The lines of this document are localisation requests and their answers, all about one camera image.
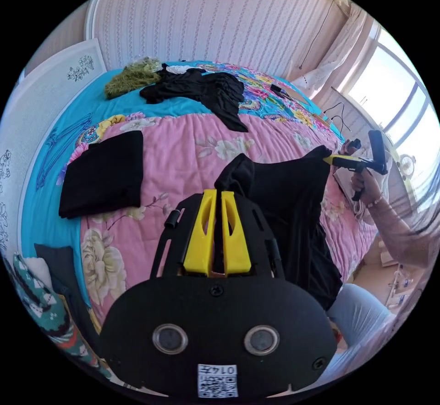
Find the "cable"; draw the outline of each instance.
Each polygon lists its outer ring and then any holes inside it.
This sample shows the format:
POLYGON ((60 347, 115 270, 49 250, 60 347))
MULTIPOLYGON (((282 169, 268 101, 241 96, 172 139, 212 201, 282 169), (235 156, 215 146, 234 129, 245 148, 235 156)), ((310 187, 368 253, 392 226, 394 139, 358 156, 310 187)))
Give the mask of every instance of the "cable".
POLYGON ((349 132, 352 132, 352 131, 350 130, 349 126, 346 125, 345 122, 344 122, 344 109, 345 109, 344 103, 343 103, 343 102, 338 102, 338 103, 337 103, 336 105, 334 105, 333 107, 330 107, 330 108, 328 108, 327 110, 324 110, 323 113, 325 114, 326 112, 328 112, 328 111, 331 110, 332 108, 337 107, 339 104, 342 105, 342 112, 341 112, 341 115, 340 115, 340 116, 339 116, 339 115, 334 115, 334 116, 331 117, 330 119, 333 121, 333 119, 334 119, 335 117, 338 117, 338 118, 341 120, 341 122, 342 122, 342 127, 341 127, 341 129, 339 130, 339 134, 340 134, 340 136, 342 137, 342 130, 344 129, 344 127, 346 127, 347 130, 348 130, 349 132))
POLYGON ((303 59, 301 65, 298 67, 299 70, 302 70, 302 68, 303 68, 303 64, 304 64, 306 58, 308 57, 308 54, 309 54, 309 52, 310 52, 310 50, 311 50, 311 48, 312 48, 312 46, 313 46, 313 43, 314 43, 315 40, 317 39, 319 33, 321 32, 322 27, 324 26, 325 20, 326 20, 327 17, 329 16, 330 9, 331 9, 331 7, 332 7, 332 5, 333 5, 333 2, 334 2, 334 0, 331 0, 329 10, 327 11, 327 15, 325 16, 324 21, 322 22, 321 27, 319 28, 318 33, 315 35, 315 38, 313 38, 312 43, 311 43, 310 47, 308 48, 308 51, 307 51, 307 53, 306 53, 306 56, 304 57, 304 59, 303 59))

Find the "floral bedspread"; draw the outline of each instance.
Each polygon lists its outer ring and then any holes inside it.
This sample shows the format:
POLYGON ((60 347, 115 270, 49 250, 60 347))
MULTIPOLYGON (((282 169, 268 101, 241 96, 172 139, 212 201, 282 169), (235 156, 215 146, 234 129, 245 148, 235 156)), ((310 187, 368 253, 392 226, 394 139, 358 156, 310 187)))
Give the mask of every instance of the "floral bedspread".
MULTIPOLYGON (((272 99, 259 87, 248 80, 247 105, 256 106, 253 101, 258 101, 263 109, 265 101, 272 99)), ((149 278, 170 211, 193 193, 213 188, 220 172, 238 154, 273 163, 301 157, 322 144, 338 149, 339 139, 327 127, 320 128, 307 110, 298 108, 296 112, 293 107, 292 113, 289 105, 286 108, 286 113, 278 115, 242 114, 249 129, 244 134, 228 130, 213 114, 147 117, 137 112, 113 116, 81 135, 71 160, 88 148, 90 139, 96 142, 135 129, 144 136, 142 206, 81 221, 84 281, 101 322, 118 296, 149 278)), ((375 229, 355 219, 332 174, 322 202, 321 223, 334 263, 346 280, 371 245, 375 229)))

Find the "folded black cloth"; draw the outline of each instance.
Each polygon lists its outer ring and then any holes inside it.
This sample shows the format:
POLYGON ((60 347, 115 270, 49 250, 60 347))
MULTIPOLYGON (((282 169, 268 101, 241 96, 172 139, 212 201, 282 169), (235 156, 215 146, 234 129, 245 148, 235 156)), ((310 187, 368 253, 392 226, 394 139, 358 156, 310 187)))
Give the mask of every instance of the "folded black cloth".
POLYGON ((238 117, 238 105, 244 101, 244 84, 226 72, 208 73, 203 69, 188 69, 176 74, 166 70, 157 72, 161 80, 144 87, 139 94, 148 104, 158 104, 165 99, 183 97, 201 102, 211 110, 230 130, 248 132, 238 117))
MULTIPOLYGON (((275 164, 255 163, 240 154, 214 185, 259 205, 277 240, 286 280, 309 292, 325 310, 342 286, 319 223, 330 173, 323 158, 330 154, 322 145, 300 159, 275 164)), ((221 245, 219 235, 214 241, 221 245)))
POLYGON ((66 170, 59 215, 75 218, 141 205, 143 134, 129 131, 91 144, 66 170))

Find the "white lace curtain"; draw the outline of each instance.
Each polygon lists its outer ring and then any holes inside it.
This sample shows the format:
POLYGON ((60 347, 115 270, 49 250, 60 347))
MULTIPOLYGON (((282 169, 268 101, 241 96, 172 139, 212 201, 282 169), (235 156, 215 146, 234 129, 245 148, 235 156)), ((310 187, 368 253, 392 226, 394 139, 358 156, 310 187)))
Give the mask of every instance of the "white lace curtain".
POLYGON ((351 3, 350 15, 318 67, 291 81, 307 97, 312 99, 323 87, 330 74, 347 59, 356 44, 367 13, 351 3))

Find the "teal patterned cloth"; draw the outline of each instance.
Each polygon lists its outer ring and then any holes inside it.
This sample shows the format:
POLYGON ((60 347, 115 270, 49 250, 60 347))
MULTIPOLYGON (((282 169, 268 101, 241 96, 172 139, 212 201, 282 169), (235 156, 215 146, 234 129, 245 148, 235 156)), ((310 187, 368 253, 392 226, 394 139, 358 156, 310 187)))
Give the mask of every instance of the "teal patterned cloth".
POLYGON ((13 268, 7 260, 3 262, 20 301, 40 330, 61 351, 110 379, 111 372, 83 341, 61 297, 31 273, 20 255, 14 255, 13 268))

